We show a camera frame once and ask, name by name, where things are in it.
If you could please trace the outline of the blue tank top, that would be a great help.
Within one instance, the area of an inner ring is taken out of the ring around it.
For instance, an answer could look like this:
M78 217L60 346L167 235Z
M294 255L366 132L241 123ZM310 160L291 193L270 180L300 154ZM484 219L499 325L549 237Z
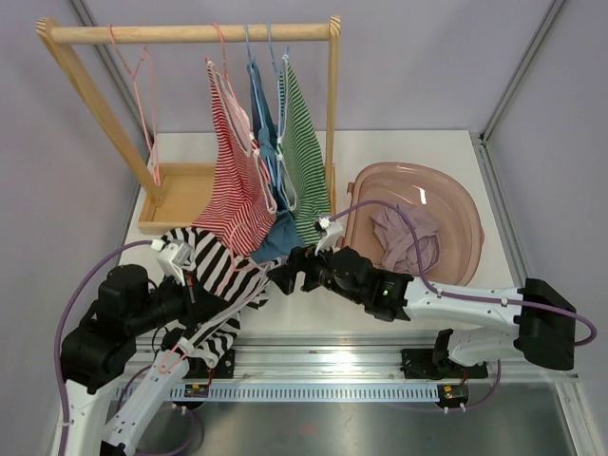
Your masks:
M260 155L270 174L269 188L276 203L275 223L251 257L257 263L289 255L294 247L303 246L303 239L295 228L294 191L288 186L283 160L278 156L276 126L263 91L261 76L255 60L247 66L250 77L252 130L259 144Z

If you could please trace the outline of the red white striped tank top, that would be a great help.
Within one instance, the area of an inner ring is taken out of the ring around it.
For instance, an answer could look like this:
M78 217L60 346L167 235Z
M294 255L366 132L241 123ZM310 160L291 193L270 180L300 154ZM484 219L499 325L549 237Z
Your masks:
M270 175L227 75L211 60L205 64L218 156L211 197L192 225L213 233L234 253L247 257L275 224L277 208Z

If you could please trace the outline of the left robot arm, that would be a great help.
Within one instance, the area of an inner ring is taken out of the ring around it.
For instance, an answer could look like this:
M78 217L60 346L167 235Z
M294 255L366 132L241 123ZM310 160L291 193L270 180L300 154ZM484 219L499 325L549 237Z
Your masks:
M182 286L169 277L154 286L140 265L110 270L97 299L61 345L67 435L60 441L60 454L135 454L170 390L205 366L204 353L189 345L159 351L132 395L109 415L111 396L136 352L137 338L174 320L192 335L228 306L198 283Z

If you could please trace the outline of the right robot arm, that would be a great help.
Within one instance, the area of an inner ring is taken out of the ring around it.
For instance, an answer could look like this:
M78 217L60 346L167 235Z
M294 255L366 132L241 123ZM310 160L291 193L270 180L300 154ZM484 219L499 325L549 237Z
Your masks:
M522 288L472 290L378 269L350 247L296 247L268 277L290 295L298 275L304 276L301 292L324 288L381 321L469 325L467 331L439 331L420 362L404 362L407 378L474 378L486 363L514 358L553 371L574 368L576 310L543 280L528 278Z

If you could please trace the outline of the mauve tank top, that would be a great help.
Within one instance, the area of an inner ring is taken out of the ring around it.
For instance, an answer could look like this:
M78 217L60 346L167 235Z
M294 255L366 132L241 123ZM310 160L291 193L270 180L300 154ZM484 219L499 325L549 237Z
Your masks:
M383 208L371 217L373 231L384 250L380 264L396 273L418 276L420 269L427 273L440 258L438 232L441 224L422 206L397 204L396 207L408 217L413 229L389 208Z

